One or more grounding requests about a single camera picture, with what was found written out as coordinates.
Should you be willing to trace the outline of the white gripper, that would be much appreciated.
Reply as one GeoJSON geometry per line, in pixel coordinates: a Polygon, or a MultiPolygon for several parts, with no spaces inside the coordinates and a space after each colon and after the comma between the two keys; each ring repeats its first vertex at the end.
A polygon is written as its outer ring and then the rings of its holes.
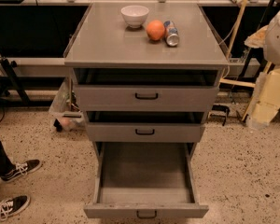
{"type": "Polygon", "coordinates": [[[251,129],[265,128],[279,109],[280,66],[276,66],[269,74],[260,73],[245,123],[251,129]]]}

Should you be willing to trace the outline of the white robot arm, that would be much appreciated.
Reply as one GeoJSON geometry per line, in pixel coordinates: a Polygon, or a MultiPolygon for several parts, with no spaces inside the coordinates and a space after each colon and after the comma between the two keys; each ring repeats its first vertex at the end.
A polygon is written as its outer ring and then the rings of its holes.
{"type": "Polygon", "coordinates": [[[266,75],[259,73],[248,109],[246,125],[251,129],[262,129],[270,124],[280,109],[280,10],[270,23],[245,40],[250,48],[263,48],[264,59],[274,64],[266,75]]]}

